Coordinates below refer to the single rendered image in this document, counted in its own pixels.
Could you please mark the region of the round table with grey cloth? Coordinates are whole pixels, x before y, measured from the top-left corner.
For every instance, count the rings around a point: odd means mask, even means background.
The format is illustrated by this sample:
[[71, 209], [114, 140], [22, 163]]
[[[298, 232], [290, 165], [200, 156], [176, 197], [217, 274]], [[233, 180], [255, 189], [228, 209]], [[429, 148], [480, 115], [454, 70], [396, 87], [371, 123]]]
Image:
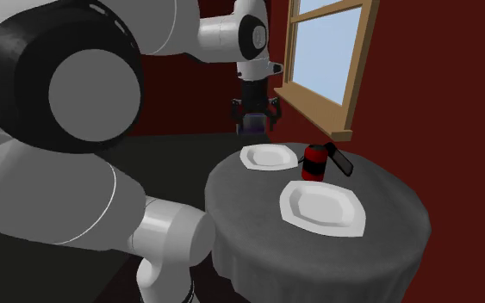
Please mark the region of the round table with grey cloth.
[[352, 191], [366, 213], [360, 238], [327, 237], [283, 220], [280, 194], [299, 169], [247, 169], [234, 153], [211, 171], [215, 270], [250, 303], [401, 303], [431, 234], [420, 198], [399, 178], [350, 154], [351, 176], [328, 164], [326, 182]]

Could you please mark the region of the red and black can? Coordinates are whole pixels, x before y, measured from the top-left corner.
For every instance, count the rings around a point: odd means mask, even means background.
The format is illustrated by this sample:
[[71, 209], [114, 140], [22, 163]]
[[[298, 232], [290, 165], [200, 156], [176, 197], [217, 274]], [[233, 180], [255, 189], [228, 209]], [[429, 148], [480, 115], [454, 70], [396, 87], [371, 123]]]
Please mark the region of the red and black can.
[[321, 182], [324, 179], [328, 151], [323, 145], [308, 145], [302, 158], [302, 179], [305, 181]]

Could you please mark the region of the window with wooden frame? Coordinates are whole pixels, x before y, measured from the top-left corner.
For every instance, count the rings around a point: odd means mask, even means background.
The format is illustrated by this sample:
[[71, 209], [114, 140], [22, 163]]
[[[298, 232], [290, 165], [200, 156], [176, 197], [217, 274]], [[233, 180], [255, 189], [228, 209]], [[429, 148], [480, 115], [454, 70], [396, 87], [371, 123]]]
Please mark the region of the window with wooden frame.
[[282, 86], [275, 92], [336, 142], [351, 124], [380, 0], [289, 0]]

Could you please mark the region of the large white plate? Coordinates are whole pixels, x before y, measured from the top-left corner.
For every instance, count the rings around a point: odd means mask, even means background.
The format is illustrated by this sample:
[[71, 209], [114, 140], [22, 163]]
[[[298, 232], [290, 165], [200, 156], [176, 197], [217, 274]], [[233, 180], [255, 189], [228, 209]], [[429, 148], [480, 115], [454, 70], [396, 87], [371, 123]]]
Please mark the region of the large white plate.
[[322, 236], [361, 238], [366, 214], [349, 189], [325, 182], [291, 181], [279, 198], [282, 219]]

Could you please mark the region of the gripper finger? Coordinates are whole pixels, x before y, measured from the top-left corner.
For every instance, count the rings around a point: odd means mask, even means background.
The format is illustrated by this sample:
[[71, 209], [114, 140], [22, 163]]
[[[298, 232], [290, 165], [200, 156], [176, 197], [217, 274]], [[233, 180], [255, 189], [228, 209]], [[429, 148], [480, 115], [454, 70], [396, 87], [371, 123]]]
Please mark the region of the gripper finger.
[[266, 116], [269, 118], [269, 129], [274, 130], [274, 126], [278, 120], [282, 118], [283, 112], [281, 109], [281, 103], [278, 97], [273, 97], [268, 100], [272, 109], [266, 109]]
[[240, 108], [242, 101], [240, 99], [231, 100], [231, 117], [239, 126], [243, 126], [244, 110]]

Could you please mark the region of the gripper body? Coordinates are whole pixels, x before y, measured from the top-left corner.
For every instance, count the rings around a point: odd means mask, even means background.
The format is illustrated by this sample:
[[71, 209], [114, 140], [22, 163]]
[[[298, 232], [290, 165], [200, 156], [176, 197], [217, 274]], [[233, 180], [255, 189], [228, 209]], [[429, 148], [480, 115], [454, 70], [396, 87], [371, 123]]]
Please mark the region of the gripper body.
[[242, 114], [268, 114], [268, 79], [241, 82]]

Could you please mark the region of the small white plate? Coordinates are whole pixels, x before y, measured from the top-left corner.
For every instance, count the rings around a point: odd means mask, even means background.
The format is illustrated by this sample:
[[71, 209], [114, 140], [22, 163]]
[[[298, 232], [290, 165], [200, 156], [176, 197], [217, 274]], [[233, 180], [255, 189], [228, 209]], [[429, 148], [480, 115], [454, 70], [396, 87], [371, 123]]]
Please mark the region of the small white plate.
[[258, 144], [244, 146], [240, 161], [248, 170], [279, 171], [298, 166], [298, 157], [286, 145]]

